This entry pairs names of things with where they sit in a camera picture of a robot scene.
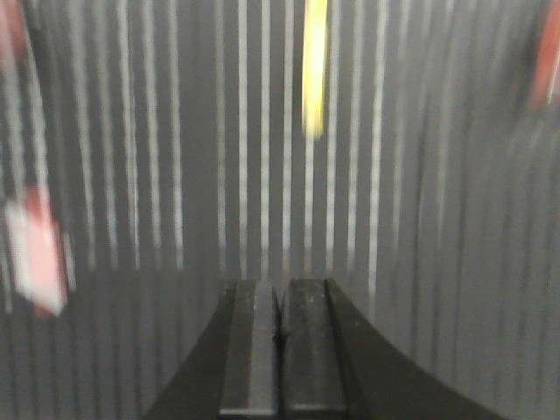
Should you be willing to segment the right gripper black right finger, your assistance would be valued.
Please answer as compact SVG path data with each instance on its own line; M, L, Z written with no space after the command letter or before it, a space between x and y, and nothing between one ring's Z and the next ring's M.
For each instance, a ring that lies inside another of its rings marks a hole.
M286 419L496 419L392 346L333 281L294 279L283 302Z

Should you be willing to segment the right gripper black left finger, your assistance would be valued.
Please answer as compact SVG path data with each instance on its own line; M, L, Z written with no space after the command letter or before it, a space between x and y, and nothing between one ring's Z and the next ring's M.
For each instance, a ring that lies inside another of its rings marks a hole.
M266 281L229 284L147 419L277 419L277 297Z

